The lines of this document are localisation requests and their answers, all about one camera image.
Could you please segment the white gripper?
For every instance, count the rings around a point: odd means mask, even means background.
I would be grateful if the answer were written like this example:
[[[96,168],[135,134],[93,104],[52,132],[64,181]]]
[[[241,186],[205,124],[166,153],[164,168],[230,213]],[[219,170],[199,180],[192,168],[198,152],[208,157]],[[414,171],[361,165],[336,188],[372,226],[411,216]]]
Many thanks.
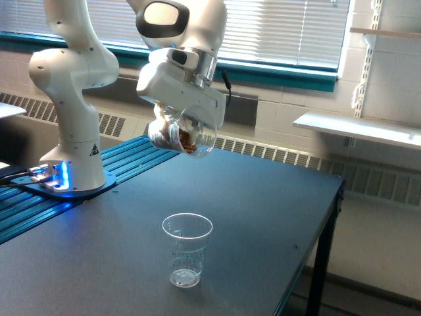
[[[200,49],[156,49],[139,73],[137,95],[154,103],[155,121],[168,126],[168,107],[183,111],[199,106],[209,116],[199,119],[220,128],[224,124],[226,96],[211,88],[217,58]],[[190,140],[196,140],[201,123],[195,118],[184,120],[184,130]]]

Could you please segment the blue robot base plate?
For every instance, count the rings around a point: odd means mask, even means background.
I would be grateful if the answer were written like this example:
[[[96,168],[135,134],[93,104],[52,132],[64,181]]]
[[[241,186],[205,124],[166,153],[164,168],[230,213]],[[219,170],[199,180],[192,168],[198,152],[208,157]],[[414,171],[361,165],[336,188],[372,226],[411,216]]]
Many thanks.
[[[54,197],[58,199],[76,200],[76,199],[91,199],[107,190],[116,186],[116,176],[111,172],[105,172],[105,184],[100,188],[88,191],[69,191],[69,192],[56,192],[50,188],[42,186],[41,184],[31,184],[21,186],[23,190],[29,191],[34,194],[39,194],[46,197]]]

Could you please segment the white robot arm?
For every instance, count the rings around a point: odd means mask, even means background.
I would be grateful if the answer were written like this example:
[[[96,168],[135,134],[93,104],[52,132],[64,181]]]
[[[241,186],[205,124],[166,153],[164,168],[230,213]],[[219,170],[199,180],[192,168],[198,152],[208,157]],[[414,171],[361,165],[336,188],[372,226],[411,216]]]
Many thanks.
[[[159,122],[181,116],[195,126],[220,128],[226,96],[211,83],[226,30],[224,2],[130,1],[130,7],[150,50],[138,96],[153,103]],[[106,182],[99,114],[83,92],[115,82],[119,64],[96,35],[85,1],[46,1],[44,8],[66,47],[30,59],[30,78],[51,99],[59,127],[58,144],[40,159],[32,180],[56,194],[96,190]]]

